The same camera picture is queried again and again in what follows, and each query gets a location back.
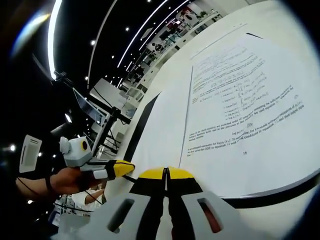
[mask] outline person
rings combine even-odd
[[[97,186],[101,181],[85,174],[79,168],[66,167],[57,174],[45,178],[30,180],[18,177],[15,184],[26,200],[38,201],[55,199],[58,195],[76,194],[90,187]]]
[[[93,212],[106,202],[106,197],[104,194],[105,188],[106,186],[104,185],[101,187],[101,189],[99,189],[99,185],[97,185],[86,191],[74,193],[71,195],[71,198],[77,208]]]
[[[154,42],[152,43],[152,46],[158,52],[160,52],[160,51],[162,51],[164,49],[164,47],[161,44],[155,44]]]

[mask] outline cable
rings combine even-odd
[[[98,92],[98,90],[93,87],[93,89],[96,91],[96,93],[100,96],[100,98],[102,98],[107,104],[110,105],[111,108],[113,108],[113,106],[110,104],[110,102],[108,102],[103,96],[101,96],[101,94]]]
[[[102,203],[101,203],[98,199],[96,199],[94,196],[92,196],[90,193],[88,193],[87,190],[85,190],[85,192],[86,192],[90,197],[92,197],[95,201],[97,201],[98,203],[100,203],[100,204],[102,205]]]
[[[108,143],[111,143],[113,146],[116,147],[116,144],[114,142],[109,141],[108,139],[106,139],[108,141]]]
[[[41,196],[39,193],[37,193],[36,191],[32,190],[30,187],[28,187],[19,177],[17,177],[17,179],[27,188],[29,189],[32,193],[34,193],[37,196]]]
[[[137,179],[134,179],[133,177],[130,177],[130,176],[127,176],[127,175],[123,175],[122,176],[124,179],[132,182],[132,183],[135,183],[137,181]]]
[[[115,137],[114,137],[114,135],[113,135],[113,133],[112,133],[111,130],[110,130],[110,133],[111,133],[112,139],[113,139],[113,141],[114,141],[114,143],[115,143],[116,150],[118,151],[119,148],[118,148],[118,145],[117,145],[117,141],[116,141],[116,139],[115,139]]]
[[[77,210],[77,211],[86,212],[86,213],[93,213],[93,211],[87,211],[87,210],[82,210],[82,209],[80,209],[80,208],[74,208],[74,207],[64,206],[64,205],[60,205],[60,204],[58,204],[58,203],[54,203],[54,205],[57,205],[57,206],[59,206],[59,207],[66,208],[66,209]]]

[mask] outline wrist strap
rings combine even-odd
[[[53,189],[53,187],[51,186],[50,177],[51,177],[51,176],[46,176],[46,177],[45,177],[45,185],[46,185],[46,188],[48,189],[48,191],[49,191],[50,193],[57,194],[57,193],[55,192],[55,190]]]

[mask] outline ceiling light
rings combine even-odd
[[[156,12],[169,0],[164,0],[163,3],[161,3],[154,11],[153,13],[151,13],[151,15],[145,20],[145,22],[141,25],[141,27],[139,28],[139,30],[136,32],[136,34],[134,35],[134,37],[132,38],[131,42],[129,43],[128,47],[126,48],[126,50],[124,51],[117,68],[120,67],[123,59],[125,58],[125,55],[127,54],[129,48],[131,47],[132,43],[135,41],[136,37],[139,35],[139,33],[141,32],[141,30],[144,28],[144,26],[148,23],[148,21],[153,17],[153,15],[156,14]]]
[[[65,113],[64,116],[69,123],[72,123],[71,117],[68,114]]]
[[[128,71],[128,69],[130,68],[131,64],[132,64],[132,61],[130,62],[129,66],[126,68],[126,71]]]
[[[16,145],[12,144],[12,145],[10,146],[10,151],[11,151],[11,152],[16,151]]]
[[[173,10],[149,35],[149,37],[145,40],[145,42],[142,44],[142,46],[139,48],[139,51],[144,47],[144,45],[148,42],[148,40],[151,38],[151,36],[157,31],[157,29],[179,8],[181,8],[185,3],[187,3],[188,0],[184,1],[182,4],[180,4],[175,10]]]
[[[119,85],[120,85],[120,83],[122,82],[123,79],[124,79],[123,77],[120,79],[120,81],[118,83],[118,86],[116,86],[116,88],[119,88]]]
[[[62,0],[56,0],[51,12],[49,28],[48,28],[48,61],[49,61],[49,69],[51,77],[56,80],[57,76],[55,75],[55,57],[54,57],[54,35],[56,28],[56,21],[59,13],[59,9],[61,6]]]

